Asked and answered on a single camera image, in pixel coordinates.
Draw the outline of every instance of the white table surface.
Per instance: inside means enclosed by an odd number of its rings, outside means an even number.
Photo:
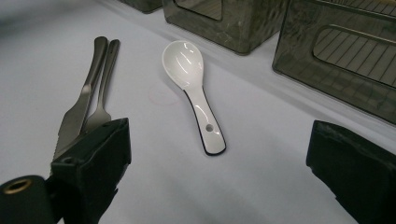
[[[93,40],[120,40],[106,109],[129,118],[132,163],[100,223],[356,223],[305,165],[315,119],[396,153],[396,129],[273,72],[277,35],[238,56],[117,1],[0,3],[0,183],[49,176],[64,113],[88,74]],[[208,102],[227,143],[204,153],[164,48],[194,43]]]

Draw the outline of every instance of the utensil handle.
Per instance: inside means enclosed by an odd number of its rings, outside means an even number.
[[[120,41],[118,39],[112,40],[108,46],[105,68],[103,69],[102,80],[100,82],[98,106],[105,106],[107,82],[110,80],[119,48]]]
[[[203,88],[184,90],[190,99],[199,126],[205,153],[218,155],[226,148],[220,127],[207,103]]]
[[[93,50],[93,58],[91,63],[90,72],[87,75],[87,79],[85,80],[84,87],[90,86],[91,90],[95,89],[96,80],[98,78],[99,71],[101,69],[101,65],[103,59],[106,55],[107,49],[107,38],[104,36],[96,37],[94,40],[94,50]]]

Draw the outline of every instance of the gray container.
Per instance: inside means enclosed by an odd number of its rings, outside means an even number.
[[[396,1],[290,0],[273,67],[396,124]]]
[[[242,55],[280,30],[286,0],[163,0],[167,22]]]
[[[120,0],[120,2],[146,14],[163,6],[162,0]]]

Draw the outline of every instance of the plastic bin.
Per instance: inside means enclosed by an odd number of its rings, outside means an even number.
[[[290,0],[273,67],[396,124],[396,1]]]
[[[128,6],[134,7],[143,13],[151,13],[163,6],[162,0],[120,0]]]
[[[286,0],[163,0],[167,22],[242,55],[280,30]]]

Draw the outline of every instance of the spoon bowl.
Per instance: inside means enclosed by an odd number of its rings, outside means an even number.
[[[178,40],[163,51],[163,68],[190,99],[207,155],[218,155],[225,141],[203,90],[204,60],[192,43]]]

